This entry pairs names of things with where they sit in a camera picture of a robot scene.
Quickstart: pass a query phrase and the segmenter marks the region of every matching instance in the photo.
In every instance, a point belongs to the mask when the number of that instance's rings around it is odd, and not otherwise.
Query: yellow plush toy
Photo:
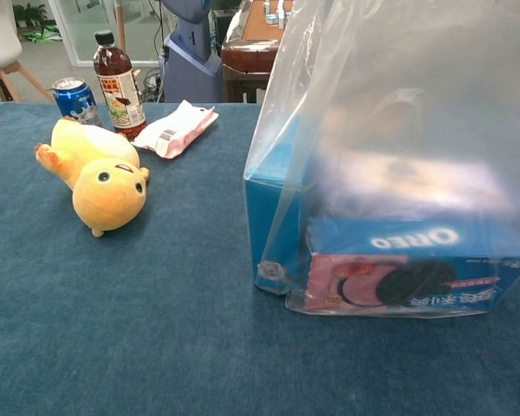
[[[73,191],[75,212],[96,237],[127,224],[145,204],[148,169],[120,134],[61,119],[35,156]]]

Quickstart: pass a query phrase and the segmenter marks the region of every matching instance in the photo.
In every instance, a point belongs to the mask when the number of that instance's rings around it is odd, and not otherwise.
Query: bottle cap
[[[99,32],[95,32],[94,38],[96,39],[96,42],[101,46],[114,44],[114,34],[112,33],[112,30],[101,30]]]

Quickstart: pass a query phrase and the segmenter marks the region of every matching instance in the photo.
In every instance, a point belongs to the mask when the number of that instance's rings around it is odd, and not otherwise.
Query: soda can
[[[93,92],[82,78],[62,78],[54,82],[52,88],[55,102],[64,117],[102,127]]]

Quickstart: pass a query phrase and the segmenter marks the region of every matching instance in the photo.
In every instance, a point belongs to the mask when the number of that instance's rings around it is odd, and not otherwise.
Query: transparent plastic bag
[[[491,310],[520,278],[520,14],[296,0],[244,180],[255,285],[288,308]]]

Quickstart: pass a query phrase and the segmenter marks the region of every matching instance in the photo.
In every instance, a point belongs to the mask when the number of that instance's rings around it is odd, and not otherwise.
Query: blue tablecloth
[[[259,107],[217,108],[181,158],[142,152],[144,211],[95,238],[34,159],[57,108],[0,103],[0,415],[520,415],[520,282],[434,321],[299,315],[254,289]]]

